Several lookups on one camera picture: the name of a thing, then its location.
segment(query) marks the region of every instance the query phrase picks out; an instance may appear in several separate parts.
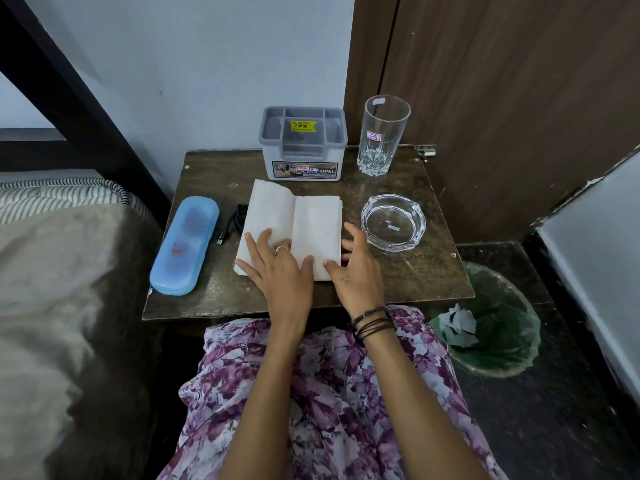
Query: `floor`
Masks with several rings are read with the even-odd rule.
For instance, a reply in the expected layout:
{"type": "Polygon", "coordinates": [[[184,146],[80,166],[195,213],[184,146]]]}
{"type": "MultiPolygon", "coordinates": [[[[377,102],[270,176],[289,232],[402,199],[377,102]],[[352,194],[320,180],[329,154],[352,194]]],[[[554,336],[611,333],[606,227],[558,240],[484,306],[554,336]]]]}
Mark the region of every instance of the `floor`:
{"type": "MultiPolygon", "coordinates": [[[[508,379],[458,371],[469,408],[511,480],[640,478],[640,454],[607,402],[546,288],[517,243],[459,246],[466,261],[503,274],[542,322],[540,355],[508,379]]],[[[160,414],[145,480],[171,458],[186,408],[177,390],[195,375],[202,338],[169,329],[161,359],[160,414]]]]}

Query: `person's left hand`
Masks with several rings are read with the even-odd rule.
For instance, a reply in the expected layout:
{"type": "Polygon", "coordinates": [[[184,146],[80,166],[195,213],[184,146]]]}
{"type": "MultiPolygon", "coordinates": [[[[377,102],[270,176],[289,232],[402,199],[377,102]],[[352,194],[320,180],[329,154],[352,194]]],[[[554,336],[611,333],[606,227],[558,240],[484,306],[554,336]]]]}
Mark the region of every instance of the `person's left hand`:
{"type": "Polygon", "coordinates": [[[236,264],[267,299],[272,333],[299,343],[313,301],[314,257],[307,256],[299,268],[290,252],[291,240],[280,241],[272,248],[269,245],[270,236],[271,229],[266,229],[256,243],[250,233],[244,234],[255,268],[242,259],[236,259],[236,264]],[[281,246],[284,248],[279,249],[276,255],[274,249],[281,246]]]}

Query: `floral dress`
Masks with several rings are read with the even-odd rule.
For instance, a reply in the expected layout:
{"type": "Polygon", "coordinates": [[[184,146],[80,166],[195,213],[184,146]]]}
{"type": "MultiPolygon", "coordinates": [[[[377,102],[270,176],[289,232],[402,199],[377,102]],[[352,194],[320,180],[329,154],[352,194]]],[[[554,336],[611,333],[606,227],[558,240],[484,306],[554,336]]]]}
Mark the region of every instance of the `floral dress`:
{"type": "MultiPolygon", "coordinates": [[[[494,480],[506,480],[471,418],[446,345],[409,306],[388,306],[402,346],[494,480]]],[[[238,319],[205,332],[205,355],[180,389],[187,421],[159,480],[218,478],[267,345],[267,319],[238,319]]],[[[302,339],[291,383],[289,476],[404,479],[400,452],[366,348],[325,328],[302,339]]]]}

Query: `blue plastic case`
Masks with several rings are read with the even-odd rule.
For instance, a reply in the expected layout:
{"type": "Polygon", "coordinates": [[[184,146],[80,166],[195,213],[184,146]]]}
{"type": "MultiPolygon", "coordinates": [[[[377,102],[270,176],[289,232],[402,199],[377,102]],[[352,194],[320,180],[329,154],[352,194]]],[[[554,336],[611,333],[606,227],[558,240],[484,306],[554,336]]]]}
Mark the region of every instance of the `blue plastic case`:
{"type": "Polygon", "coordinates": [[[162,294],[180,296],[196,286],[220,209],[207,197],[187,197],[175,213],[149,281],[162,294]]]}

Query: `glass ashtray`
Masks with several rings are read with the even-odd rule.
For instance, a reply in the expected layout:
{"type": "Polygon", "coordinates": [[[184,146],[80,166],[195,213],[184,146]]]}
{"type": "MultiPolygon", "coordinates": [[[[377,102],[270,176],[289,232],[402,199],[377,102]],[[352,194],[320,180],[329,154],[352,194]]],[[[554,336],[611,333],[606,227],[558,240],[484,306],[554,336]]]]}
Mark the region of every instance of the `glass ashtray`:
{"type": "Polygon", "coordinates": [[[420,205],[395,194],[371,197],[362,208],[360,222],[368,243],[394,253],[416,247],[427,229],[420,205]]]}

